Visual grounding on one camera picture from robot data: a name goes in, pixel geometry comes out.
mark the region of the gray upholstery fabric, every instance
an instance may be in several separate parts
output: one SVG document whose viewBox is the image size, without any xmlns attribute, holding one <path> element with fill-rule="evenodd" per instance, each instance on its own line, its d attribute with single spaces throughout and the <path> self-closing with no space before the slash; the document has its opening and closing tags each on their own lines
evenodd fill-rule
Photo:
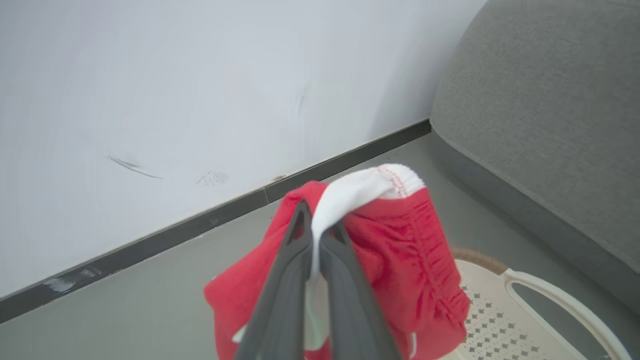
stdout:
<svg viewBox="0 0 640 360">
<path fill-rule="evenodd" d="M 620 259 L 489 170 L 460 154 L 432 132 L 439 162 L 475 191 L 562 254 L 570 263 L 640 314 L 640 275 Z"/>
<path fill-rule="evenodd" d="M 454 52 L 431 115 L 447 144 L 628 265 L 636 287 L 639 4 L 490 0 Z M 552 246 L 580 251 L 572 235 L 552 232 Z M 582 266 L 608 266 L 587 251 L 576 255 Z M 638 309 L 637 293 L 618 295 Z"/>
</svg>

